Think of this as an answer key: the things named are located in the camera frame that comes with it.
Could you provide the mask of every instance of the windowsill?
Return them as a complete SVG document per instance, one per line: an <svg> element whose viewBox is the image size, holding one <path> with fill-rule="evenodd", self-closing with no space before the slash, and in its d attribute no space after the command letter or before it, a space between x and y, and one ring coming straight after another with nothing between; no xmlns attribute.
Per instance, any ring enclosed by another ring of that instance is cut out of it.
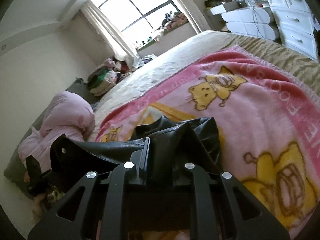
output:
<svg viewBox="0 0 320 240"><path fill-rule="evenodd" d="M170 31L165 30L165 31L164 31L164 36L167 35L167 34L170 33L170 32L174 32L175 30L177 30L178 28L180 28L181 26L183 26L183 25L185 25L185 24L187 24L187 23L189 23L189 22L186 22L186 23L180 25L179 27L177 27L177 28L175 28L175 29L173 29L173 30L170 30ZM147 48L147 47L149 47L149 46L151 46L152 44L155 44L155 43L156 43L155 40L151 40L151 41L149 41L148 43L144 44L141 48L137 49L137 51L139 52L140 50L143 50L143 49L145 49L145 48Z"/></svg>

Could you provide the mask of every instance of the yellow cartoon cat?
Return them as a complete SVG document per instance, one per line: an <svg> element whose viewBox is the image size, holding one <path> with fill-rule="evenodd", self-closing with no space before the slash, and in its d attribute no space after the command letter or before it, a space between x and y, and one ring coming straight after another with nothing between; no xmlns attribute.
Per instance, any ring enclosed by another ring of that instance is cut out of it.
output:
<svg viewBox="0 0 320 240"><path fill-rule="evenodd" d="M300 148L292 142L277 160L269 152L254 158L244 155L247 164L257 165L256 178L242 181L288 230L300 225L313 212L317 196L306 168Z"/></svg>
<svg viewBox="0 0 320 240"><path fill-rule="evenodd" d="M217 75L208 75L204 79L206 82L189 88L193 97L192 101L196 102L196 110L198 111L207 109L216 97L222 100L219 106L225 106L231 91L247 82L243 77L234 75L225 66L221 67Z"/></svg>
<svg viewBox="0 0 320 240"><path fill-rule="evenodd" d="M117 142L118 141L118 134L121 132L122 126L118 128L114 128L113 126L110 127L110 132L105 134L101 142Z"/></svg>

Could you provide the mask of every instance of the black plastic mount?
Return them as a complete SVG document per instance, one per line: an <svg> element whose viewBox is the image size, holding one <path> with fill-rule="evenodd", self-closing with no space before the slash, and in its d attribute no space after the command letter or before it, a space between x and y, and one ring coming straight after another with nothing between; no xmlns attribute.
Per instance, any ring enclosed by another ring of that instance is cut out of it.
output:
<svg viewBox="0 0 320 240"><path fill-rule="evenodd" d="M173 183L153 184L150 139L112 172L85 174L28 240L126 240L132 232L190 229L191 240L289 240L287 230L229 172L173 165Z"/></svg>

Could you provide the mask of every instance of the cable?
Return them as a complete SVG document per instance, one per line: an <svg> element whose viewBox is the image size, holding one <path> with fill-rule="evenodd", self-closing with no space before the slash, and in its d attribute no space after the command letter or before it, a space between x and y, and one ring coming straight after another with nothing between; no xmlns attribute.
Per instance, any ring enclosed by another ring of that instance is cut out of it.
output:
<svg viewBox="0 0 320 240"><path fill-rule="evenodd" d="M254 7L252 7L252 19L253 19L254 25L256 26L256 28L257 28L257 30L258 30L258 31L257 31L257 36L259 36L258 34L260 34L261 37L265 40L265 38L263 37L263 35L261 34L261 32L260 32L260 30L259 30L259 22L258 22L258 18L257 18L257 11L255 10Z"/></svg>
<svg viewBox="0 0 320 240"><path fill-rule="evenodd" d="M265 39L265 38L263 37L263 35L261 34L260 30L259 30L259 22L258 22L257 11L255 10L255 7L252 7L252 19L253 19L254 25L255 25L256 28L257 28L257 36L259 36L259 34L260 34L260 36L261 36L263 39Z"/></svg>

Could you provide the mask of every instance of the pink blanket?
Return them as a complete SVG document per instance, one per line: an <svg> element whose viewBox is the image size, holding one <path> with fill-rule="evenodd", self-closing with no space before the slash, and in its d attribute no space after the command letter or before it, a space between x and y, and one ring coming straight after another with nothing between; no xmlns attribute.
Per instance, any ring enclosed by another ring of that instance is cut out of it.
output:
<svg viewBox="0 0 320 240"><path fill-rule="evenodd" d="M32 134L19 146L20 159L33 155L39 161L41 171L51 168L51 144L65 134L76 141L84 141L94 129L94 113L87 101L77 94L64 91L52 99L44 115L40 130L32 127Z"/></svg>
<svg viewBox="0 0 320 240"><path fill-rule="evenodd" d="M113 111L96 141L128 140L135 126L163 114L173 121L213 116L224 170L294 238L319 201L319 108L318 96L298 79L235 46Z"/></svg>

